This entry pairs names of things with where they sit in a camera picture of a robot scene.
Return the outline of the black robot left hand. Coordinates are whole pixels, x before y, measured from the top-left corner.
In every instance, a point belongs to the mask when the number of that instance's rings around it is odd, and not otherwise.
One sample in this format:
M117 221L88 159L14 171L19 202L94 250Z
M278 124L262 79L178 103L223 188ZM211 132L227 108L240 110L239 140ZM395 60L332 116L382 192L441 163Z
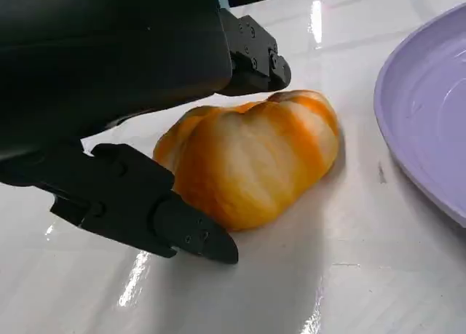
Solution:
M282 90L277 42L227 0L1 0L1 181L53 194L51 212L164 258L226 264L234 240L124 144L82 138L215 93Z

